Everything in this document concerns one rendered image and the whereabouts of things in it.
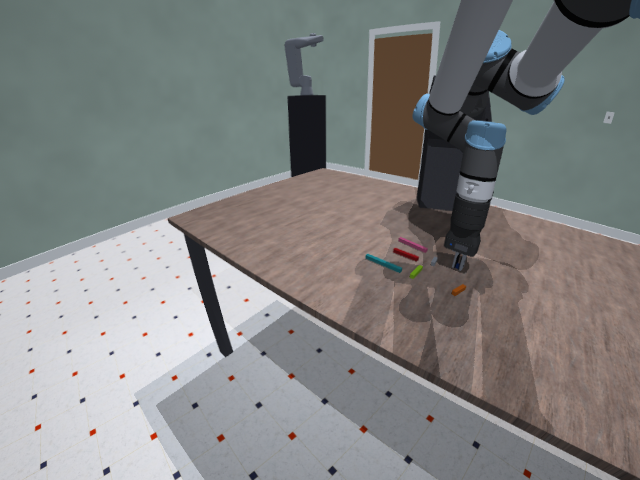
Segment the lime green rod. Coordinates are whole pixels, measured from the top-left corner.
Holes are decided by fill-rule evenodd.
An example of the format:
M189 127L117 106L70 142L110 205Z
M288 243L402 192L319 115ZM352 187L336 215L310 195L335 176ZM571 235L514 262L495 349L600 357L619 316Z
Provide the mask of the lime green rod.
M419 265L411 274L410 278L414 279L423 269L423 266Z

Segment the red rod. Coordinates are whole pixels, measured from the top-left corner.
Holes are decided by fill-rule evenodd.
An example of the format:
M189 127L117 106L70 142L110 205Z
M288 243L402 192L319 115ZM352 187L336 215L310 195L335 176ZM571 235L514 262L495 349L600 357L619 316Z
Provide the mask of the red rod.
M403 250L397 249L397 248L394 248L394 249L393 249L393 253L399 254L399 255L401 255L401 256L404 256L404 257L409 258L409 259L411 259L411 260L414 260L414 261L416 261L416 262L417 262L417 261L418 261L418 259L419 259L419 257L418 257L418 256L413 255L413 254L408 253L408 252L405 252L405 251L403 251Z

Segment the orange rod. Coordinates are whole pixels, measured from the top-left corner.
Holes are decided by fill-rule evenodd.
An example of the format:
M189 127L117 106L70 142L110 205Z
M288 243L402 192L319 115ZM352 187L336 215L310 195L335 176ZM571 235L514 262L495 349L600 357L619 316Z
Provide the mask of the orange rod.
M456 296L459 293L463 292L466 289L466 286L464 284L460 285L459 287L455 288L454 290L452 290L452 295Z

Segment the pink rod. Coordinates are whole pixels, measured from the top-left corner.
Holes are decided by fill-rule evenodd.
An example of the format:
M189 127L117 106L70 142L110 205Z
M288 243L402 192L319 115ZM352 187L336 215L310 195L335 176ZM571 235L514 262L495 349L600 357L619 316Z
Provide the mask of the pink rod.
M409 245L409 246L411 246L411 247L413 247L413 248L415 248L415 249L418 249L418 250L420 250L420 251L422 251L422 252L424 252L424 253L426 253L426 252L427 252L427 250L428 250L428 248L423 247L423 246L421 246L421 245L419 245L419 244L416 244L416 243L414 243L414 242L412 242L412 241L409 241L409 240L407 240L407 239L405 239L405 238L402 238L402 237L400 237L398 241L400 241L400 242L402 242L402 243L404 243L404 244L406 244L406 245Z

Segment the turquoise rod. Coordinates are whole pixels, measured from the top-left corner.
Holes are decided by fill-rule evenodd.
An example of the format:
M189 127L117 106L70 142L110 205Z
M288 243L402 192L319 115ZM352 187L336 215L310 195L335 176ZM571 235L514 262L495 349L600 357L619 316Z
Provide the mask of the turquoise rod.
M380 258L377 258L377 257L375 257L375 256L373 256L373 255L366 254L365 258L366 258L366 259L368 259L368 260L370 260L370 261L373 261L373 262L375 262L375 263L377 263L377 264L380 264L380 265L382 265L382 266L384 266L384 267L387 267L387 268L389 268L389 269L391 269L391 270L394 270L394 271L396 271L396 272L398 272L398 273L401 273L401 272L402 272L402 268L401 268L401 267L399 267L399 266L397 266L397 265L394 265L394 264L392 264L392 263L389 263L389 262L387 262L387 261L385 261L385 260L382 260L382 259L380 259Z

